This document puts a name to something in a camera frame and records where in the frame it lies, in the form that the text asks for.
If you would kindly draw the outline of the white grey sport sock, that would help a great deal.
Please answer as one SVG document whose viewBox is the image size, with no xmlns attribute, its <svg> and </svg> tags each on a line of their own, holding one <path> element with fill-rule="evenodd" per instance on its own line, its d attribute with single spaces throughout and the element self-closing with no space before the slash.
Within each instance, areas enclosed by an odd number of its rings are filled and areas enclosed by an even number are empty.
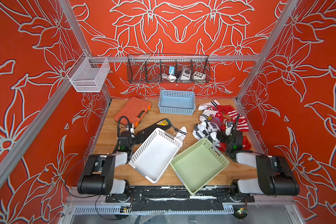
<svg viewBox="0 0 336 224">
<path fill-rule="evenodd" d="M 210 127 L 208 122 L 203 121 L 194 126 L 192 134 L 197 140 L 207 138 L 214 146 L 219 147 L 220 142 L 217 139 L 217 132 L 220 132 L 220 130 Z"/>
</svg>

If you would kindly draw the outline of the red christmas sock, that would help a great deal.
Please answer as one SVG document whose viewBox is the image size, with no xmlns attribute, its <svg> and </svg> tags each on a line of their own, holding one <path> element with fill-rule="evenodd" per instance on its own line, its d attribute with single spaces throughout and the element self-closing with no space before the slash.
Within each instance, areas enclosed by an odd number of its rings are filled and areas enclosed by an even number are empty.
<svg viewBox="0 0 336 224">
<path fill-rule="evenodd" d="M 229 116 L 235 116 L 238 114 L 237 110 L 231 105 L 218 105 L 217 108 Z"/>
</svg>

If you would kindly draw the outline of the white sock black stripes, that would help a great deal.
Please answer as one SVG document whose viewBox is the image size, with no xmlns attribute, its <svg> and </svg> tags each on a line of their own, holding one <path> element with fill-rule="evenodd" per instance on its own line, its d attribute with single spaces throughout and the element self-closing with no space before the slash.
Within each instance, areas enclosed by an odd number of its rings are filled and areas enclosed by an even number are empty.
<svg viewBox="0 0 336 224">
<path fill-rule="evenodd" d="M 181 142 L 184 142 L 184 139 L 186 138 L 186 136 L 187 136 L 187 129 L 186 129 L 186 127 L 181 127 L 177 131 L 177 133 L 175 135 L 175 138 L 177 138 Z"/>
</svg>

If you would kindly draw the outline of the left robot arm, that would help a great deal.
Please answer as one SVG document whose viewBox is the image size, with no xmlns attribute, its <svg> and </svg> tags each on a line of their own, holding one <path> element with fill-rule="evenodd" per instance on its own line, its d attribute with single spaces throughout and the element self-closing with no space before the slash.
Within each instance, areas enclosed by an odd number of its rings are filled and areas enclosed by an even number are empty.
<svg viewBox="0 0 336 224">
<path fill-rule="evenodd" d="M 130 197 L 127 180 L 114 178 L 115 168 L 129 163 L 135 145 L 142 144 L 153 131 L 142 130 L 137 135 L 131 131 L 118 134 L 112 154 L 92 154 L 88 157 L 77 184 L 77 192 L 86 195 Z"/>
</svg>

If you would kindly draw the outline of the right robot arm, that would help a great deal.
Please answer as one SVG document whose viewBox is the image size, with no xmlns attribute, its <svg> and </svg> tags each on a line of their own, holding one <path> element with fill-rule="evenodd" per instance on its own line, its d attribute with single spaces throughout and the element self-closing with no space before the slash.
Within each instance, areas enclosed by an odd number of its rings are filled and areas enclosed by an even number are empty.
<svg viewBox="0 0 336 224">
<path fill-rule="evenodd" d="M 243 135 L 232 131 L 230 135 L 219 132 L 217 139 L 225 143 L 225 154 L 233 162 L 255 168 L 257 178 L 235 179 L 229 189 L 231 197 L 242 195 L 297 196 L 299 184 L 283 156 L 268 156 L 243 149 Z"/>
</svg>

